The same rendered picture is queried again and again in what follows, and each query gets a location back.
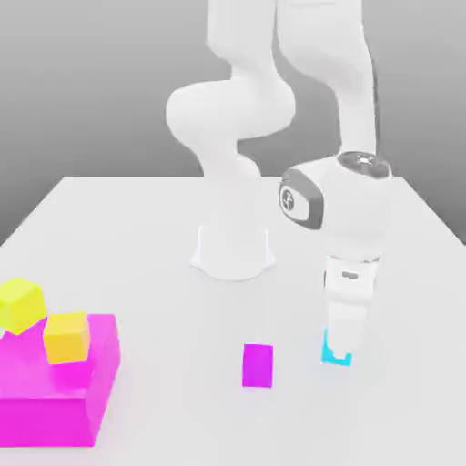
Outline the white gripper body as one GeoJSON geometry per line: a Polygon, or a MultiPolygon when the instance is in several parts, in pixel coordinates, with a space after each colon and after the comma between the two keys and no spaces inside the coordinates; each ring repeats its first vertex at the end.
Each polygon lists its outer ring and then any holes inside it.
{"type": "Polygon", "coordinates": [[[371,301],[380,263],[355,262],[327,258],[324,270],[324,290],[335,299],[371,301]]]}

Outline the small cyan cube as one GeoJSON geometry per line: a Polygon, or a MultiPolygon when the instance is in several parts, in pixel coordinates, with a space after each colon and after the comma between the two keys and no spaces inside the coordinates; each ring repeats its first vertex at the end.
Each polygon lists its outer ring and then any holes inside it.
{"type": "Polygon", "coordinates": [[[342,367],[349,367],[352,362],[352,354],[346,353],[343,357],[336,357],[334,352],[330,349],[328,344],[328,330],[323,330],[321,358],[322,363],[338,365],[342,367]]]}

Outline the large magenta box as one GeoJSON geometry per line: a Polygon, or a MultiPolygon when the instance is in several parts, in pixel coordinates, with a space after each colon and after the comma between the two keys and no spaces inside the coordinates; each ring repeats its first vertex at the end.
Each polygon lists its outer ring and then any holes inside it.
{"type": "Polygon", "coordinates": [[[0,338],[0,447],[92,447],[121,361],[117,319],[91,314],[84,362],[51,365],[44,320],[0,338]]]}

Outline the small yellow cube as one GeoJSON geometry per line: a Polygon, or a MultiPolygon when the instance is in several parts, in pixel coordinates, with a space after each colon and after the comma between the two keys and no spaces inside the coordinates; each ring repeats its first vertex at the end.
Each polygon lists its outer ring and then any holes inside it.
{"type": "Polygon", "coordinates": [[[23,278],[0,284],[0,328],[19,335],[47,316],[42,288],[23,278]]]}

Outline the small orange cube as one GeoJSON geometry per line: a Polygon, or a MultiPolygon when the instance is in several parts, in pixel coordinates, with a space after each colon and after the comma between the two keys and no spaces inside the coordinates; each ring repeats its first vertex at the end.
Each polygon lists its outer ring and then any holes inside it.
{"type": "Polygon", "coordinates": [[[43,342],[50,365],[86,361],[90,348],[87,314],[83,310],[49,314],[43,342]]]}

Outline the small purple cube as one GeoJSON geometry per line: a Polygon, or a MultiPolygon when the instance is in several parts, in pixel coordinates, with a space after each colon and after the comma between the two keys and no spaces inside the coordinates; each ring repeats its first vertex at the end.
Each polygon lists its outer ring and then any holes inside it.
{"type": "Polygon", "coordinates": [[[271,388],[273,382],[273,346],[247,343],[243,348],[242,386],[271,388]]]}

